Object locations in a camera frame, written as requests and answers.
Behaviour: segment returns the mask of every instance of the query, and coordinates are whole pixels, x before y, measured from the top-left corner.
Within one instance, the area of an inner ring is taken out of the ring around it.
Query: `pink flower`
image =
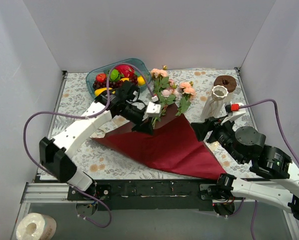
[[[169,95],[172,94],[172,91],[165,89],[165,90],[161,91],[161,94],[163,95],[163,97],[167,98]]]
[[[192,88],[191,84],[189,82],[182,82],[179,87],[181,89],[186,89],[186,88]]]
[[[168,76],[169,76],[168,72],[167,72],[167,71],[165,71],[165,70],[159,70],[159,73],[160,73],[160,75],[161,75],[163,78],[165,78],[165,77],[168,77]]]
[[[177,89],[174,89],[172,94],[174,94],[176,97],[180,95],[180,92]]]
[[[174,80],[173,80],[173,79],[169,79],[168,82],[169,82],[169,85],[170,85],[171,87],[174,86]]]
[[[153,68],[153,69],[150,71],[150,75],[151,75],[151,77],[154,78],[156,75],[158,75],[159,71],[160,71],[159,69],[157,69],[157,68]]]
[[[183,94],[190,94],[190,95],[195,95],[195,89],[192,87],[187,87],[184,89]]]
[[[157,69],[157,68],[153,68],[150,71],[150,75],[152,78],[158,78],[159,76],[162,76],[163,78],[168,77],[168,73],[165,70],[161,70],[161,69]]]

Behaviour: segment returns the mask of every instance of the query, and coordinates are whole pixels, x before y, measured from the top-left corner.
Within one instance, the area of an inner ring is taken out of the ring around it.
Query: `white backdrop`
[[[26,182],[37,167],[23,147],[30,115],[53,110],[62,72],[22,0],[0,0],[0,240],[10,239]],[[39,140],[50,116],[34,119],[28,146],[39,159]]]
[[[278,0],[241,68],[250,103],[273,98],[286,137],[299,157],[299,0]],[[253,107],[259,131],[290,155],[277,127],[273,104]]]
[[[24,0],[57,64],[240,67],[275,0]]]

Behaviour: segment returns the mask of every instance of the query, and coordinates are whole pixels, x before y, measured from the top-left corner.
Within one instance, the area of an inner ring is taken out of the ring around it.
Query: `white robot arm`
[[[107,110],[97,117],[88,118],[101,112],[106,105],[107,96],[100,95],[83,113],[86,119],[72,123],[67,129],[54,136],[52,139],[44,137],[39,142],[40,163],[49,170],[61,183],[68,183],[87,194],[94,195],[95,182],[72,162],[72,157],[83,142],[103,124],[116,115],[121,115],[135,124],[132,131],[153,134],[152,117],[157,117],[161,112],[161,105],[155,103],[157,96],[149,104],[139,109],[133,105],[133,100],[138,95],[138,87],[129,81],[110,95],[110,105]]]
[[[252,162],[250,171],[271,180],[285,189],[251,183],[230,174],[221,174],[216,185],[207,188],[205,195],[213,199],[233,196],[261,201],[293,213],[299,220],[299,168],[291,158],[277,147],[265,144],[266,136],[251,126],[233,130],[234,120],[245,114],[238,103],[235,110],[225,107],[227,116],[210,117],[203,123],[191,123],[199,141],[211,132],[208,143],[218,141],[238,164]]]

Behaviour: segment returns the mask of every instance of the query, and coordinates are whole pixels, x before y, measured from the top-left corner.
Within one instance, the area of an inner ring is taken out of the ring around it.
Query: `fruit basket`
[[[110,75],[109,87],[111,89],[119,88],[122,85],[123,81],[130,81],[135,85],[138,85],[141,92],[147,88],[141,74],[134,70],[132,67],[124,65],[124,63],[134,65],[144,74],[148,83],[151,81],[151,74],[149,73],[149,71],[145,67],[145,64],[141,60],[137,58],[129,58],[123,61],[118,61],[97,68],[87,75],[87,89],[93,98],[95,98],[98,94],[104,91],[104,88],[106,88],[106,78],[108,76],[109,70],[111,70],[112,67],[118,64],[120,64],[120,66],[116,67]]]

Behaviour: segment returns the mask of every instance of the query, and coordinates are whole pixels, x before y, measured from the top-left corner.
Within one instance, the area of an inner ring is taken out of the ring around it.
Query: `floral tablecloth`
[[[237,87],[234,91],[233,102],[246,103],[241,85],[238,81],[236,71],[229,70],[206,70],[206,69],[184,69],[184,70],[168,70],[170,79],[173,79],[176,84],[183,81],[193,81],[196,90],[196,97],[192,101],[191,106],[185,113],[189,122],[201,122],[201,112],[204,104],[211,92],[213,82],[216,77],[220,75],[229,75],[236,79]],[[62,93],[62,98],[59,104],[58,112],[82,115],[83,112],[90,106],[93,101],[86,87],[86,76],[88,73],[69,73]],[[148,90],[140,95],[140,99],[148,102],[150,93]],[[61,131],[65,130],[71,123],[72,118],[65,118],[57,116],[53,123],[53,130],[51,135],[55,136]],[[101,130],[110,132],[115,128],[122,126],[127,121],[121,117],[116,116],[112,121],[107,122],[101,127]],[[241,126],[253,126],[250,113],[247,112],[239,120],[235,121],[234,129]],[[217,160],[229,174],[235,175],[239,178],[256,178],[257,176],[249,172],[250,165],[239,165],[231,156],[216,142],[207,144],[211,151],[216,156]],[[191,178],[189,176],[178,175],[168,172],[163,172],[148,168],[120,153],[102,146],[92,139],[86,140],[81,148],[73,157],[73,162],[90,175],[93,179],[185,179]],[[45,172],[40,174],[41,180],[52,180],[52,176]]]

